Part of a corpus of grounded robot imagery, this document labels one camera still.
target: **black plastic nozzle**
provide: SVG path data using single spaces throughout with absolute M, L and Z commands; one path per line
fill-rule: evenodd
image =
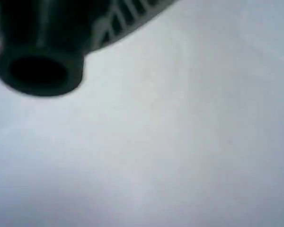
M 90 0 L 0 1 L 0 79 L 26 94 L 58 96 L 83 78 Z
M 86 54 L 136 30 L 172 2 L 0 0 L 0 80 L 33 96 L 67 94 L 83 80 Z

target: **plastic device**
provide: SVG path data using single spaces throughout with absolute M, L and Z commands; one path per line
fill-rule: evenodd
M 0 80 L 32 96 L 76 89 L 87 54 L 125 37 L 175 0 L 0 0 Z

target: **cylindrical tube end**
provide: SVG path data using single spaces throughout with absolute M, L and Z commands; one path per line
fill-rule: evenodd
M 32 96 L 61 96 L 83 78 L 84 56 L 36 46 L 0 47 L 0 80 Z

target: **ribbed grille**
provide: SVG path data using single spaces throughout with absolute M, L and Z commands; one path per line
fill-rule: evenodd
M 119 36 L 160 2 L 160 0 L 116 0 L 116 7 L 111 17 L 111 30 L 104 34 L 101 45 Z

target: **dark object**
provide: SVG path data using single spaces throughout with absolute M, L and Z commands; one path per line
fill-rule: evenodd
M 33 96 L 82 82 L 85 56 L 136 30 L 175 0 L 0 0 L 0 80 Z

